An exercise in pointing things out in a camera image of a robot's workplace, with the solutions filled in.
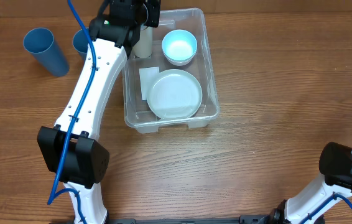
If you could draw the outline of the cream cup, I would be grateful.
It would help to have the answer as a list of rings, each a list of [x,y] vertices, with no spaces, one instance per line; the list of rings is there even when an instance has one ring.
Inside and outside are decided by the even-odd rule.
[[[133,47],[134,55],[139,58],[147,58],[152,54],[153,28],[142,26],[140,39]]]

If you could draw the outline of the light blue bowl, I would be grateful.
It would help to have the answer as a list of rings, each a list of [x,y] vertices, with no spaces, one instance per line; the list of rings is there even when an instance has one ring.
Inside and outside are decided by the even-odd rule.
[[[198,49],[196,37],[187,30],[170,31],[162,40],[164,55],[176,60],[185,60],[195,56]]]

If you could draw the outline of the dark blue cup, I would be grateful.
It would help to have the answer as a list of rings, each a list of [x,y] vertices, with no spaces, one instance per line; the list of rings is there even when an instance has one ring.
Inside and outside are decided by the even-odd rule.
[[[30,30],[24,37],[23,46],[53,76],[62,77],[68,73],[70,66],[65,54],[49,29]]]
[[[79,53],[82,60],[85,61],[88,51],[88,40],[86,39],[85,33],[82,30],[79,30],[75,33],[72,39],[72,44],[74,49]]]

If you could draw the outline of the grey plate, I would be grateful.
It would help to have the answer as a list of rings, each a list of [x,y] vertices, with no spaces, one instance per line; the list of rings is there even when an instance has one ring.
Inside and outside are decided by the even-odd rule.
[[[185,70],[169,69],[151,83],[146,100],[160,119],[184,119],[199,109],[203,92],[199,81]]]

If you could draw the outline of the grey bowl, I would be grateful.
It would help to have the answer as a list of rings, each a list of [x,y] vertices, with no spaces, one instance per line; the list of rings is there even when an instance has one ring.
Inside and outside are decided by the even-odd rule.
[[[194,58],[194,55],[189,57],[188,59],[185,59],[185,60],[172,59],[172,58],[168,57],[167,55],[165,55],[165,57],[172,65],[181,67],[181,66],[184,66],[184,65],[187,65],[188,63],[190,63],[192,61],[192,59]]]

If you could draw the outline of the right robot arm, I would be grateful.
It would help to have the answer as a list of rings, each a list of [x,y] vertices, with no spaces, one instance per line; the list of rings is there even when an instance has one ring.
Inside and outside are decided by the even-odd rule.
[[[296,196],[284,200],[264,223],[324,223],[323,214],[340,201],[352,203],[352,147],[329,142],[319,160],[319,173]]]

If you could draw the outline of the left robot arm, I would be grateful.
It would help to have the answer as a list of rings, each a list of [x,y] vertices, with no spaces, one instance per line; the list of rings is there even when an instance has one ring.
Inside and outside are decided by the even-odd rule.
[[[54,127],[42,126],[37,135],[48,170],[55,173],[47,203],[69,193],[73,223],[109,223],[101,193],[109,163],[108,150],[98,142],[101,120],[141,28],[159,25],[160,6],[160,0],[103,1],[88,26],[73,13],[88,41],[86,59],[67,107]]]

